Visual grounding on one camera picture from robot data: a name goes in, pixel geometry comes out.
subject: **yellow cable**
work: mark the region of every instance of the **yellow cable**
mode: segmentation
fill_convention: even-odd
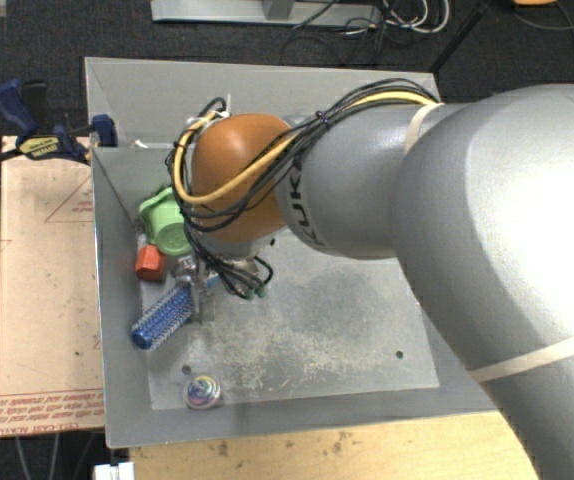
[[[429,98],[426,98],[424,96],[421,96],[419,94],[415,94],[412,92],[388,91],[388,92],[383,92],[380,94],[374,94],[374,95],[362,98],[362,99],[352,103],[347,108],[351,108],[351,107],[354,107],[356,105],[361,105],[364,103],[371,103],[373,101],[381,101],[381,100],[386,100],[386,99],[398,99],[398,100],[403,100],[403,101],[409,101],[411,103],[417,103],[420,105],[429,105],[429,104],[435,103],[433,100],[431,100]],[[204,120],[205,122],[203,122],[202,124],[196,122],[196,123],[192,124],[191,126],[189,126],[185,130],[183,135],[181,136],[181,138],[178,142],[178,148],[176,148],[176,153],[174,155],[174,186],[175,186],[176,191],[178,192],[178,195],[180,196],[180,198],[183,201],[190,203],[190,204],[211,203],[212,201],[215,201],[216,199],[227,195],[232,190],[235,190],[239,185],[241,185],[242,183],[247,181],[250,177],[252,177],[257,170],[261,169],[262,167],[269,165],[275,158],[278,157],[278,155],[280,155],[287,148],[287,146],[289,146],[289,144],[291,144],[291,142],[298,135],[297,133],[295,133],[293,135],[286,137],[283,142],[281,142],[280,144],[275,146],[273,149],[271,149],[269,152],[267,152],[265,155],[263,155],[261,158],[256,160],[256,162],[254,162],[253,164],[248,166],[244,171],[242,171],[240,174],[238,174],[235,178],[232,178],[231,180],[229,180],[222,187],[214,190],[213,192],[210,192],[209,194],[205,194],[203,196],[192,196],[191,194],[188,194],[185,191],[185,188],[183,187],[183,184],[181,182],[181,180],[182,180],[182,175],[181,175],[181,172],[182,172],[181,171],[181,168],[182,168],[181,163],[182,162],[180,161],[181,154],[182,154],[182,151],[187,146],[187,143],[189,142],[189,139],[192,136],[192,134],[194,132],[196,132],[197,130],[199,130],[200,128],[202,128],[203,126],[205,126],[206,122],[212,120],[215,117],[215,115],[216,115],[215,113],[211,113],[205,117],[205,120]]]

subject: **gray robot arm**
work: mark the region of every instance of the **gray robot arm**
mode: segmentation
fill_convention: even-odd
[[[321,252],[397,256],[422,307],[544,479],[574,479],[574,86],[372,109],[277,189]]]

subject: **green cup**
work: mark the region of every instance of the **green cup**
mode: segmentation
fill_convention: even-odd
[[[184,219],[171,187],[159,192],[138,207],[138,217],[145,226],[150,244],[169,256],[181,256],[191,251],[185,237]]]

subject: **dark floor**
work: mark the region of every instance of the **dark floor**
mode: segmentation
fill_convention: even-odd
[[[454,36],[478,0],[450,0],[452,19],[439,34],[409,32],[385,41],[374,63],[371,44],[356,52],[358,41],[331,31],[284,27],[153,24],[151,0],[7,0],[0,18],[0,84],[12,77],[48,81],[53,119],[84,122],[86,56],[200,60],[245,64],[351,66],[382,70],[426,71]],[[563,0],[574,22],[574,0]],[[537,83],[574,83],[574,38],[570,31],[546,31],[519,22],[514,13],[542,24],[565,26],[558,8],[516,11],[507,0],[488,14],[439,73],[443,99],[465,102]],[[0,135],[15,133],[0,117]],[[70,479],[89,441],[86,434],[63,435],[56,476]],[[86,463],[102,460],[102,436],[91,441]],[[47,478],[53,438],[23,443],[34,479]],[[0,479],[23,476],[13,440],[0,441]]]

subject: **cardboard box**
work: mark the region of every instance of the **cardboard box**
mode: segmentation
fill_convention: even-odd
[[[91,169],[3,163],[0,437],[104,426],[97,308]]]

